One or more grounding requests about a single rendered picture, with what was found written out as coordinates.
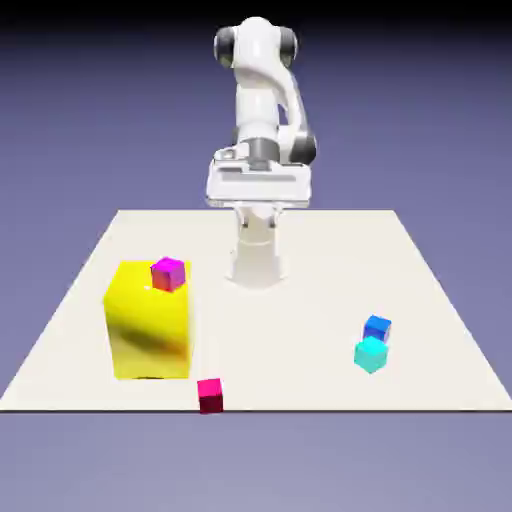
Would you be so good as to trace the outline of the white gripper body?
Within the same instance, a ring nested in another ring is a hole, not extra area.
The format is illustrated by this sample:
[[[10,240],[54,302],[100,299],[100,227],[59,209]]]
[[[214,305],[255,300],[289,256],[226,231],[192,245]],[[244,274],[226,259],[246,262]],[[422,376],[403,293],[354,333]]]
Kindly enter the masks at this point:
[[[275,203],[306,207],[312,194],[312,172],[302,164],[270,163],[269,170],[253,170],[245,160],[212,160],[206,198],[215,206]]]

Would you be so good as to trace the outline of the small blue cube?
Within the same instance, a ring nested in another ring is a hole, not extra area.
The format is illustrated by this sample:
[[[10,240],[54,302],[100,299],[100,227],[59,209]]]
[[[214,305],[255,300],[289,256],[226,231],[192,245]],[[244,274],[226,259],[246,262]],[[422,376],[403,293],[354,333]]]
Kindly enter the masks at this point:
[[[363,338],[373,337],[386,343],[392,322],[389,319],[371,315],[364,324]]]

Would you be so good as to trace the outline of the small red cube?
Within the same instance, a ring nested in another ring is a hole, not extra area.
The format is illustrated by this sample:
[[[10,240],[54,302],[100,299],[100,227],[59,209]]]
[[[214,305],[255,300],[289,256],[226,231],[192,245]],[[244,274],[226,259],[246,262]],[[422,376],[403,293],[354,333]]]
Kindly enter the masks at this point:
[[[197,390],[201,414],[213,414],[224,411],[223,390],[220,378],[198,380]]]

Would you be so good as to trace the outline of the small cyan cube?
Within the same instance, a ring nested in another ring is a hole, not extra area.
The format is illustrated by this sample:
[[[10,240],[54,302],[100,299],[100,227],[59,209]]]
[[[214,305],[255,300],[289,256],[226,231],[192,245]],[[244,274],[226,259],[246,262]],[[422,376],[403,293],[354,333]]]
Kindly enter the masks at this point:
[[[372,374],[386,365],[389,347],[379,338],[368,336],[356,344],[354,363]]]

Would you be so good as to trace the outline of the small magenta cube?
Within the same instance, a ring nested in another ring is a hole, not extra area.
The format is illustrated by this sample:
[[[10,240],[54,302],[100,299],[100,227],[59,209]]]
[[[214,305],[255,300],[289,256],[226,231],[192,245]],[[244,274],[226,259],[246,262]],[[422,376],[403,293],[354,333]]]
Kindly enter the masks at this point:
[[[152,287],[174,292],[186,282],[186,267],[182,260],[164,257],[150,267]]]

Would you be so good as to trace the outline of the large yellow box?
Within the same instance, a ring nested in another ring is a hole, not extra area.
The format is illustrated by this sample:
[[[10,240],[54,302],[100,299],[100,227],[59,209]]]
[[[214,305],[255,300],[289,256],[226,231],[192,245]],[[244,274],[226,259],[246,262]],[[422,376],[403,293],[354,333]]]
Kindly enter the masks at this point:
[[[191,263],[185,283],[163,291],[152,283],[150,260],[121,262],[103,297],[114,376],[186,379],[193,354]]]

